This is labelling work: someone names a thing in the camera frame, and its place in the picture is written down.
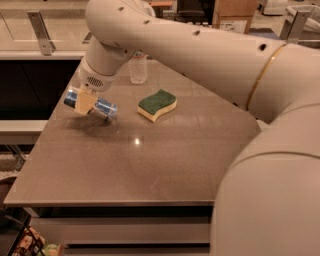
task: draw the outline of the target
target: sponge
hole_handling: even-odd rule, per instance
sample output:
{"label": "sponge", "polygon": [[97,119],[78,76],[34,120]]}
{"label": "sponge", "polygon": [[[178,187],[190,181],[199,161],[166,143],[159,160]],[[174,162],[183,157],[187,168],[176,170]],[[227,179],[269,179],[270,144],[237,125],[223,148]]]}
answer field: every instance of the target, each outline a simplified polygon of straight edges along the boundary
{"label": "sponge", "polygon": [[170,112],[176,106],[176,96],[160,89],[156,94],[150,95],[139,102],[138,113],[155,122],[159,116]]}

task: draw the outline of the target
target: green sponge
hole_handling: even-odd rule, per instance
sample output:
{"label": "green sponge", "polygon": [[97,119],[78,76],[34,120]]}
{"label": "green sponge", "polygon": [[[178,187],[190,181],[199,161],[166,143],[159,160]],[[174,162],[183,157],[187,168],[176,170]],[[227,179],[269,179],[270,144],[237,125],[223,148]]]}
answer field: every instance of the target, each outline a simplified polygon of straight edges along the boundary
{"label": "green sponge", "polygon": [[139,102],[138,113],[155,122],[157,118],[177,106],[176,96],[160,89],[156,94],[150,95]]}

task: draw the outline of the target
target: box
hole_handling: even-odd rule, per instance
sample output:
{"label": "box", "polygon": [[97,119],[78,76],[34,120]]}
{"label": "box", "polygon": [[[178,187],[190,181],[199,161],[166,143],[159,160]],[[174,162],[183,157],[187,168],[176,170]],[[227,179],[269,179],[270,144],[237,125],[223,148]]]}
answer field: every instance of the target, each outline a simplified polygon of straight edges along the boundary
{"label": "box", "polygon": [[214,12],[221,16],[249,17],[258,8],[258,0],[216,0]]}
{"label": "box", "polygon": [[212,27],[225,31],[248,34],[253,16],[221,16],[215,13]]}

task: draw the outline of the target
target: scouring pad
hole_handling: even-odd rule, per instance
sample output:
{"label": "scouring pad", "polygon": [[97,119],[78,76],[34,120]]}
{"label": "scouring pad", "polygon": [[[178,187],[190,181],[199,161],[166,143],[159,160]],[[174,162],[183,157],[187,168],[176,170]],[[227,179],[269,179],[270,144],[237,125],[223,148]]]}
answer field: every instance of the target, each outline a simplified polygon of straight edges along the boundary
{"label": "scouring pad", "polygon": [[155,122],[159,116],[175,109],[176,106],[176,96],[160,89],[156,94],[150,95],[139,102],[138,113]]}

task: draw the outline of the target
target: table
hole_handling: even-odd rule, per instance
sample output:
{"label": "table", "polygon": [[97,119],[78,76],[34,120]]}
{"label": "table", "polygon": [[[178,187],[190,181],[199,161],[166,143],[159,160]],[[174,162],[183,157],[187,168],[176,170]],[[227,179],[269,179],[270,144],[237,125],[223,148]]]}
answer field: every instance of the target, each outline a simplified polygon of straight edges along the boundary
{"label": "table", "polygon": [[[148,73],[132,85],[124,65],[101,93],[119,107],[112,122],[79,116],[60,99],[5,200],[51,241],[209,243],[218,186],[259,126],[155,60]],[[79,87],[78,71],[70,87]],[[160,88],[178,104],[152,123],[137,105]]]}

